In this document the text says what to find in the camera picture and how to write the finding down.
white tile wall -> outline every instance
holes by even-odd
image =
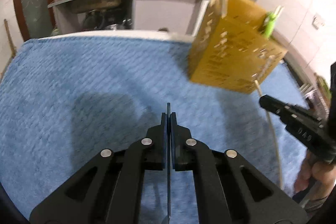
[[[303,7],[300,0],[285,0],[283,5],[285,7],[284,13],[300,26],[305,18],[308,8]]]
[[[309,35],[301,28],[295,35],[292,46],[302,55],[303,59],[309,64],[317,54],[319,48]]]
[[[318,74],[330,82],[330,65],[336,61],[336,0],[257,0],[267,10],[285,7],[276,30],[298,50]],[[319,14],[325,26],[316,30],[313,17]]]
[[[2,72],[11,57],[4,19],[8,21],[10,35],[17,48],[23,44],[23,39],[17,24],[13,0],[0,0],[0,3],[0,72]]]
[[[279,17],[275,30],[278,31],[287,41],[292,41],[298,32],[299,24],[283,12]]]

human hand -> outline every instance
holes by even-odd
[[[334,188],[336,165],[317,162],[311,167],[309,164],[311,155],[312,153],[307,151],[306,158],[302,162],[300,172],[294,183],[294,190],[296,193],[305,190],[308,187],[310,177],[313,176],[323,185],[318,193],[311,198],[311,200],[317,200],[327,197]]]

green clothespin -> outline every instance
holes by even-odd
[[[266,39],[269,39],[274,31],[274,28],[275,28],[275,23],[277,21],[277,18],[280,16],[280,14],[282,13],[283,11],[283,7],[282,6],[278,6],[274,12],[270,12],[266,19],[265,19],[265,22],[266,23],[266,26],[265,26],[265,31],[263,33],[263,36],[266,38]]]

finger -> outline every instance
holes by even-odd
[[[312,175],[311,166],[308,163],[308,160],[304,160],[301,165],[301,170],[298,174],[298,177],[301,177],[304,180],[308,180]]]
[[[305,160],[309,160],[310,157],[311,157],[311,155],[312,155],[312,152],[310,152],[309,150],[307,150],[306,151],[306,158],[305,158]]]
[[[296,179],[295,183],[294,183],[294,191],[295,191],[295,193],[307,189],[308,185],[309,185],[309,181],[308,180],[305,180],[305,179],[303,179],[301,177],[298,177]]]
[[[325,162],[317,162],[312,168],[313,177],[324,185],[330,185],[336,179],[336,166]]]

wall outlet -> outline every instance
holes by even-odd
[[[320,15],[318,15],[318,14],[314,15],[314,17],[313,17],[313,26],[314,26],[314,28],[316,30],[318,30],[321,27],[323,27],[324,24],[325,24],[325,22],[324,22],[323,18]]]

